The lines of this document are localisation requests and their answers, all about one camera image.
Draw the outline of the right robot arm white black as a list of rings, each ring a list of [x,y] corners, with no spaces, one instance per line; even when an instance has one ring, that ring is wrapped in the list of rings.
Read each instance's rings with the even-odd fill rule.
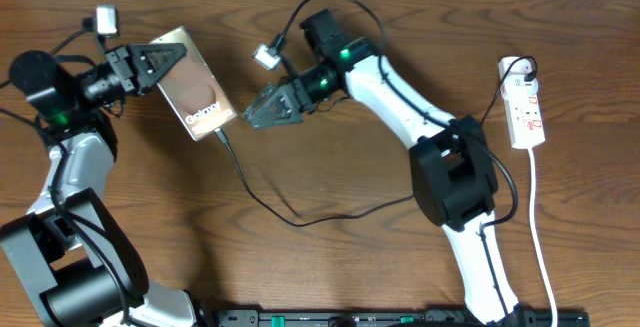
[[[343,90],[372,111],[408,150],[413,197],[443,229],[455,256],[465,305],[482,324],[502,324],[519,300],[497,244],[494,195],[503,170],[480,123],[457,119],[415,91],[365,37],[347,34],[328,10],[300,28],[318,63],[268,84],[243,114],[256,129],[300,123],[320,101]]]

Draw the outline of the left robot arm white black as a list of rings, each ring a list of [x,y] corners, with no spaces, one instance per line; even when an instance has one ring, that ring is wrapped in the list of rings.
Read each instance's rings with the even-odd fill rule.
[[[103,203],[117,138],[106,112],[141,96],[186,54],[181,43],[131,44],[85,56],[38,50],[14,59],[9,80],[37,110],[49,154],[44,188],[1,228],[1,248],[46,326],[206,326],[185,290],[151,281]]]

